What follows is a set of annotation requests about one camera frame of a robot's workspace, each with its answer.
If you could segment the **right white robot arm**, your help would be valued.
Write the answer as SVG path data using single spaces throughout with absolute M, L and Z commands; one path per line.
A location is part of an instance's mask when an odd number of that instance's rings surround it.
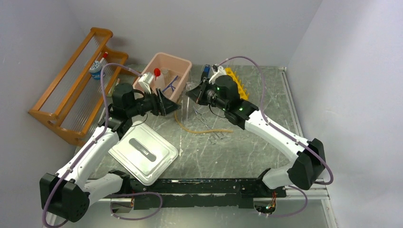
M 275 188 L 286 185 L 308 190 L 325 169 L 324 145 L 319 139 L 310 141 L 295 135 L 268 118 L 256 105 L 240 97 L 230 76 L 219 76 L 214 83 L 204 79 L 186 95 L 199 105 L 223 110 L 231 124 L 261 137 L 288 158 L 288 165 L 263 172 L 256 185 L 259 195 L 267 197 Z

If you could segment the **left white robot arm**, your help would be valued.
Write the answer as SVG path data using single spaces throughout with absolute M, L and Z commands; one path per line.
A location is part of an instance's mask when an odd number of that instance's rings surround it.
M 122 171 L 109 171 L 104 177 L 87 183 L 88 177 L 103 156 L 123 138 L 132 127 L 132 118 L 151 113 L 166 116 L 180 109 L 180 105 L 167 98 L 160 89 L 142 92 L 132 84 L 118 84 L 112 93 L 112 102 L 106 106 L 106 115 L 83 148 L 55 174 L 46 173 L 40 179 L 40 197 L 43 209 L 42 223 L 47 213 L 64 218 L 58 227 L 77 222 L 88 208 L 100 199 L 133 196 L 131 178 Z

